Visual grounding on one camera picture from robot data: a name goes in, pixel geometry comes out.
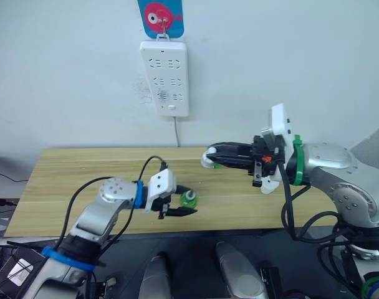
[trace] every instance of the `white power strip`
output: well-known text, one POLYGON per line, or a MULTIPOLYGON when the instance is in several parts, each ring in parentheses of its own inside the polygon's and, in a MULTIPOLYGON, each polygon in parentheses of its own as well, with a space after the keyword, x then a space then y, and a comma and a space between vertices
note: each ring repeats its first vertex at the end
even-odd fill
POLYGON ((183 42, 145 41, 140 52, 153 103, 161 116, 188 116, 187 49, 183 42))

